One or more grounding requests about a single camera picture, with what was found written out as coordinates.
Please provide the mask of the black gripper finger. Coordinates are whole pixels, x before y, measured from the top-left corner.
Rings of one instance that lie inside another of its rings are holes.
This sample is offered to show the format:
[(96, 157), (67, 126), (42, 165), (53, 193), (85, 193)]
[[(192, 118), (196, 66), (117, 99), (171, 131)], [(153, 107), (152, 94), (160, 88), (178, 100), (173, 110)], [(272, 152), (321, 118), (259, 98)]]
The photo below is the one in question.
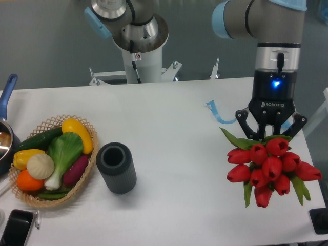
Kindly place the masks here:
[(288, 137), (295, 137), (297, 133), (307, 124), (308, 120), (300, 113), (294, 113), (292, 115), (293, 123), (285, 130), (282, 135)]
[(259, 140), (258, 133), (253, 131), (247, 123), (248, 115), (249, 115), (249, 109), (237, 110), (235, 113), (235, 117), (239, 125), (241, 126), (244, 134), (246, 135), (246, 137), (252, 140)]

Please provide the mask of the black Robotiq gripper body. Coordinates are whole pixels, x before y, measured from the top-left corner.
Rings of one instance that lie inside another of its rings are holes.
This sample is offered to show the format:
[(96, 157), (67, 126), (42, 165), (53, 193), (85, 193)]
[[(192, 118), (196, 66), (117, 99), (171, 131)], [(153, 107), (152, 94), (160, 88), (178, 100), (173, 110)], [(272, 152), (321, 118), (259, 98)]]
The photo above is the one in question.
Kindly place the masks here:
[(278, 135), (281, 125), (295, 112), (294, 90), (297, 72), (259, 71), (254, 73), (252, 99), (248, 109), (258, 123), (254, 140), (263, 140), (267, 125)]

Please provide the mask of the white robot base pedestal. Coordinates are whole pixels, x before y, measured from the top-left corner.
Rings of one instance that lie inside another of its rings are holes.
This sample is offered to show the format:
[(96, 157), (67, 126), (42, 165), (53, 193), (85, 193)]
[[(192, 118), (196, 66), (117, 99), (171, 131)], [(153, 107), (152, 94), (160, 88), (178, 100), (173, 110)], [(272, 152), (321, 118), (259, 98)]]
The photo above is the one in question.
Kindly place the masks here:
[(89, 68), (90, 86), (109, 84), (141, 84), (179, 81), (178, 73), (182, 63), (173, 61), (167, 68), (162, 67), (162, 49), (146, 53), (122, 51), (125, 69), (114, 72), (96, 72)]

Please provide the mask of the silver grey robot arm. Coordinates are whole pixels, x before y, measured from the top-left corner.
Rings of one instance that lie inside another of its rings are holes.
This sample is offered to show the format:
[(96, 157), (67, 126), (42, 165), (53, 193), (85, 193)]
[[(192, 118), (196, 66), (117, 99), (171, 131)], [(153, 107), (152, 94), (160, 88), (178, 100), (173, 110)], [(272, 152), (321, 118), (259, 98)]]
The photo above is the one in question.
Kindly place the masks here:
[[(258, 41), (252, 98), (236, 112), (249, 139), (264, 140), (267, 126), (280, 135), (289, 118), (293, 123), (284, 135), (294, 137), (307, 122), (293, 102), (305, 12), (306, 1), (226, 1), (213, 11), (217, 36)], [(113, 38), (120, 48), (128, 83), (162, 80), (162, 47), (169, 31), (153, 1), (91, 1), (84, 13), (99, 36)]]

